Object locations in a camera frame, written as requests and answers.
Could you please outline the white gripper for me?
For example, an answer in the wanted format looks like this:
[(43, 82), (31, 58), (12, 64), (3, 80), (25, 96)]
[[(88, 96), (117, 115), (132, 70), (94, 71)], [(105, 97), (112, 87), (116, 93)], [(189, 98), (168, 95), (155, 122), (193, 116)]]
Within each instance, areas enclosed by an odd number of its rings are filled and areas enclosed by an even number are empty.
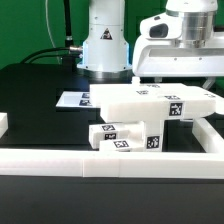
[(224, 31), (213, 29), (213, 13), (162, 13), (140, 23), (133, 52), (133, 73), (139, 77), (208, 77), (209, 90), (224, 76)]

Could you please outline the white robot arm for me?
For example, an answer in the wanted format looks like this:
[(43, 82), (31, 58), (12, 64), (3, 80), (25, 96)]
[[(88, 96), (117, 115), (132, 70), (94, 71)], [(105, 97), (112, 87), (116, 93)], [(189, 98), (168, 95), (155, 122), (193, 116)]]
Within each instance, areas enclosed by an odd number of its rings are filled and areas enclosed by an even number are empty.
[(167, 0), (165, 11), (140, 23), (134, 49), (124, 39), (124, 0), (90, 0), (89, 35), (78, 67), (96, 78), (131, 70), (164, 77), (224, 76), (224, 31), (214, 29), (217, 0)]

